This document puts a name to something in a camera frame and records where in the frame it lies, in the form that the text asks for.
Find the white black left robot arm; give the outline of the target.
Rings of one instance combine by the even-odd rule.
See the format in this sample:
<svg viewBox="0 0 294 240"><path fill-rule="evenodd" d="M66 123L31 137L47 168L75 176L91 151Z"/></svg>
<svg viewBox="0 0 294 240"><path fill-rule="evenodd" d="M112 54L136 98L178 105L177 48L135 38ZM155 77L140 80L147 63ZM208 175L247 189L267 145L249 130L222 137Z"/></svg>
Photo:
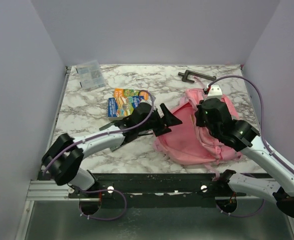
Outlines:
<svg viewBox="0 0 294 240"><path fill-rule="evenodd" d="M117 120L99 132L71 137L60 135L42 158L44 172L49 172L58 186L70 184L80 188L84 196L91 198L98 190L93 175L80 167L81 162L104 149L121 147L135 140L141 132L153 131L156 137L171 132L171 127L182 121L161 104L163 116L149 103L140 103L131 115Z"/></svg>

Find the blue thick book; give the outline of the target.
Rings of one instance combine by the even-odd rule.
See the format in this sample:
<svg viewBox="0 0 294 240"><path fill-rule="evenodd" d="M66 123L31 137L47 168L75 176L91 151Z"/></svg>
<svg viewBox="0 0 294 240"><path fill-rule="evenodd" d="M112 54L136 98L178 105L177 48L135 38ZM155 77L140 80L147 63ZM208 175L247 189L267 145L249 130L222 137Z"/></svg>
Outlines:
<svg viewBox="0 0 294 240"><path fill-rule="evenodd" d="M127 117L132 114L142 99L142 96L111 97L108 99L107 115L109 118Z"/></svg>

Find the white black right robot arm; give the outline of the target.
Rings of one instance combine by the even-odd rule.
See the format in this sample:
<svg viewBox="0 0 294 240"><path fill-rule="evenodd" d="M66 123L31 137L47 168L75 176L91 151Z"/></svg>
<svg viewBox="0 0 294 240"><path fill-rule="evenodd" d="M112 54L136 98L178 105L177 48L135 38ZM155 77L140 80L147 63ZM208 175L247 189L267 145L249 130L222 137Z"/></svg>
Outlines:
<svg viewBox="0 0 294 240"><path fill-rule="evenodd" d="M268 145L262 132L244 120L233 119L226 103L218 98L201 100L196 107L198 127L206 127L212 137L253 160L274 179L267 181L228 170L227 178L217 183L217 191L223 196L236 192L264 199L294 218L294 164Z"/></svg>

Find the pink student backpack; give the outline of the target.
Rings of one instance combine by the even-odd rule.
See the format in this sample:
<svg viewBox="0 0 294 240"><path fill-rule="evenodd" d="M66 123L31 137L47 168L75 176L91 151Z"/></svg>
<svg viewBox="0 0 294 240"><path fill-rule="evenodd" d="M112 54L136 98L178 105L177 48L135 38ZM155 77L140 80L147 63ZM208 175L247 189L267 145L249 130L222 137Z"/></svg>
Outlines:
<svg viewBox="0 0 294 240"><path fill-rule="evenodd" d="M237 161L242 154L212 137L206 127L196 126L196 105L204 97L206 95L200 88L187 89L179 106L170 110L182 124L171 127L172 132L157 137L153 146L180 165L204 165L219 178L220 173L212 165Z"/></svg>

